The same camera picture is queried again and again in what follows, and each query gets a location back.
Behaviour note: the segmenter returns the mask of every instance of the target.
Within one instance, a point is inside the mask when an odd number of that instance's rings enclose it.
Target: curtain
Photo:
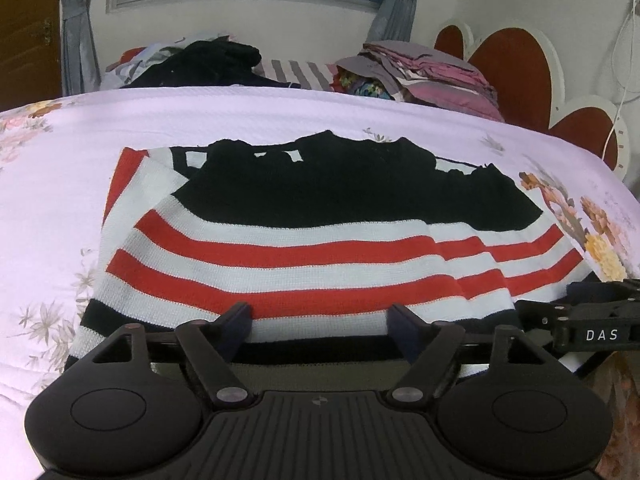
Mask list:
[[[409,41],[414,26],[416,0],[383,0],[371,23],[367,41]]]
[[[100,87],[100,71],[89,20],[91,0],[60,0],[62,3],[62,93],[76,95]]]

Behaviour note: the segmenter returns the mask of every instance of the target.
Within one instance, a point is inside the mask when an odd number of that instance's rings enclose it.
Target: headboard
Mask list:
[[[628,129],[616,119],[616,106],[597,95],[564,101],[564,74],[553,45],[540,30],[506,23],[474,40],[470,27],[450,20],[434,48],[468,60],[498,93],[500,113],[509,124],[559,137],[597,156],[616,127],[604,162],[622,179],[629,165]]]

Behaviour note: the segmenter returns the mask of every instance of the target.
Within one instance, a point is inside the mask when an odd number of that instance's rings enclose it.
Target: wooden door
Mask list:
[[[0,111],[61,95],[60,0],[0,0]]]

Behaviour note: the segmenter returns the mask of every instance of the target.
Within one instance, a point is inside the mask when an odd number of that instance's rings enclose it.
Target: floral bedsheet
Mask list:
[[[91,297],[120,150],[222,138],[273,144],[325,129],[377,142],[407,137],[452,170],[466,171],[457,162],[495,164],[554,213],[601,279],[640,278],[640,204],[631,193],[591,153],[507,124],[267,88],[127,89],[10,110],[0,114],[0,449],[7,457],[0,478],[31,480],[42,471],[24,435],[24,411],[60,374]],[[589,379],[616,416],[599,466],[608,480],[640,478],[637,361],[615,354]]]

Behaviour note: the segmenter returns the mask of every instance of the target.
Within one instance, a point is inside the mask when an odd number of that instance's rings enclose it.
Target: striped fabric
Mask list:
[[[257,75],[267,77],[281,83],[298,83],[305,90],[323,90],[331,92],[329,86],[334,79],[335,65],[263,59],[254,68]]]
[[[330,132],[124,150],[68,364],[124,323],[170,330],[238,301],[252,306],[254,344],[383,336],[392,303],[492,330],[518,324],[514,299],[557,299],[590,273],[493,166],[437,166],[405,139]]]

